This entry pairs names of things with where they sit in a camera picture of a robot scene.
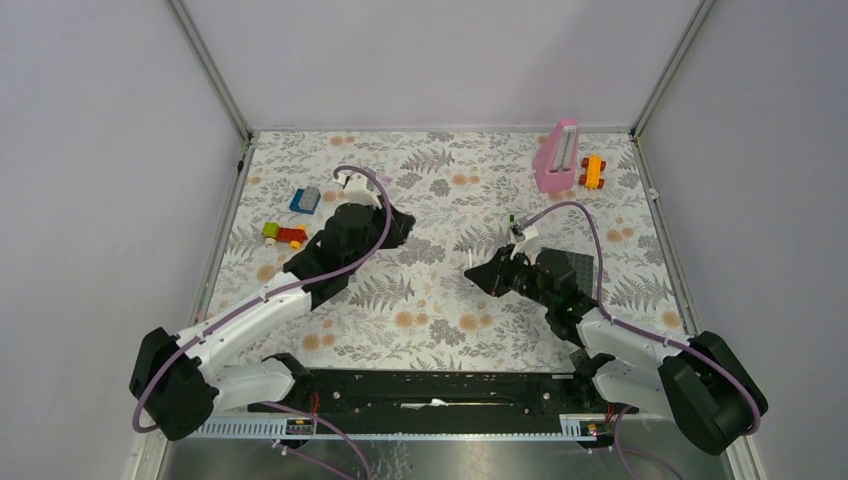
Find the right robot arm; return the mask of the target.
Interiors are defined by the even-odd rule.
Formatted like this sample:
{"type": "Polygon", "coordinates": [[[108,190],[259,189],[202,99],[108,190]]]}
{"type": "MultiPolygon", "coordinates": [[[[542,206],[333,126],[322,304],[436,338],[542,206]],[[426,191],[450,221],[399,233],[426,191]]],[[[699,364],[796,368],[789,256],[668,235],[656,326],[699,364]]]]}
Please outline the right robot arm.
{"type": "Polygon", "coordinates": [[[590,255],[544,248],[531,260],[507,245],[463,275],[492,297],[515,293],[543,306],[554,335],[587,354],[577,369],[584,377],[573,386],[583,410],[633,406],[674,421],[714,456],[768,411],[766,397],[717,334],[673,336],[611,322],[591,295],[590,255]]]}

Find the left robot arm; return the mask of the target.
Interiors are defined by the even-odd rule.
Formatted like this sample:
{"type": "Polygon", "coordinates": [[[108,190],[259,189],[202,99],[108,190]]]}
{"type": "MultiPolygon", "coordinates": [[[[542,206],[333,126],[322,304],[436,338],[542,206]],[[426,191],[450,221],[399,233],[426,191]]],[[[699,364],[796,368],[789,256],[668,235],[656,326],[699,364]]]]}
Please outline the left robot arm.
{"type": "Polygon", "coordinates": [[[279,323],[306,315],[343,291],[377,250],[396,249],[416,219],[394,208],[345,203],[271,280],[221,314],[176,334],[158,327],[142,339],[129,390],[137,399],[137,432],[161,431],[176,441],[212,415],[265,401],[296,411],[310,385],[276,357],[231,364],[279,323]]]}

